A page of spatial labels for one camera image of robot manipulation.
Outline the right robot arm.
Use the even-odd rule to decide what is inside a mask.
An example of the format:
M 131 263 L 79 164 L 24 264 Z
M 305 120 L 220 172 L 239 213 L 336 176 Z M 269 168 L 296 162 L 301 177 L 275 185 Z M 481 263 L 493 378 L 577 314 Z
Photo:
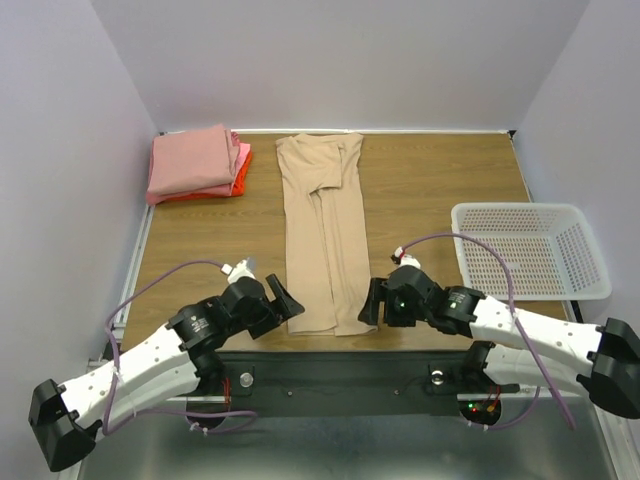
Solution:
M 374 278 L 360 322 L 413 327 L 419 321 L 461 335 L 488 349 L 460 366 L 463 384 L 482 390 L 542 383 L 584 393 L 601 409 L 627 419 L 639 416 L 639 337 L 626 322 L 573 323 L 509 305 L 464 286 L 440 287 L 412 265 Z

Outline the beige t shirt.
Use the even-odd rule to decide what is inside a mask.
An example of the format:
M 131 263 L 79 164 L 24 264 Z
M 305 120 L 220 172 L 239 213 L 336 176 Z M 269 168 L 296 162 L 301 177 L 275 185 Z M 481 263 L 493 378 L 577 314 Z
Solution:
M 299 134 L 276 143 L 285 212 L 286 279 L 305 308 L 291 335 L 372 332 L 358 315 L 371 279 L 358 171 L 363 137 Z

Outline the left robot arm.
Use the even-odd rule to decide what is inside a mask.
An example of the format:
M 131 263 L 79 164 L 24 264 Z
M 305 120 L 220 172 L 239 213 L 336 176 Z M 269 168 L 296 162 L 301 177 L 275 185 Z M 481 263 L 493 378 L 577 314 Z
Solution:
M 47 379 L 32 393 L 28 422 L 52 472 L 87 457 L 114 433 L 165 400 L 215 392 L 224 366 L 217 351 L 241 332 L 257 339 L 304 313 L 276 275 L 242 276 L 222 294 L 181 308 L 146 340 L 71 380 Z

